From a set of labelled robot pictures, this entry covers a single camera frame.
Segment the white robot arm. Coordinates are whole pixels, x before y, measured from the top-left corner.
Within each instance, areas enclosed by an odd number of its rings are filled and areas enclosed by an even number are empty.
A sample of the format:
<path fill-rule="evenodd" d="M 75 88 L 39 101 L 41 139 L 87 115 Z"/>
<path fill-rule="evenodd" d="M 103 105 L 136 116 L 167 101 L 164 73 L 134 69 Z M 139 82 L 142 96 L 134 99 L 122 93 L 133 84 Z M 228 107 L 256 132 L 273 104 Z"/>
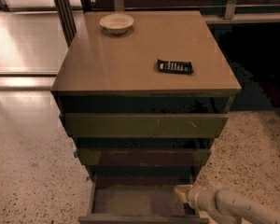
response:
<path fill-rule="evenodd" d="M 280 224 L 280 213 L 227 189 L 178 185 L 175 194 L 182 203 L 204 211 L 217 224 L 241 224 L 243 219 L 251 224 Z"/>

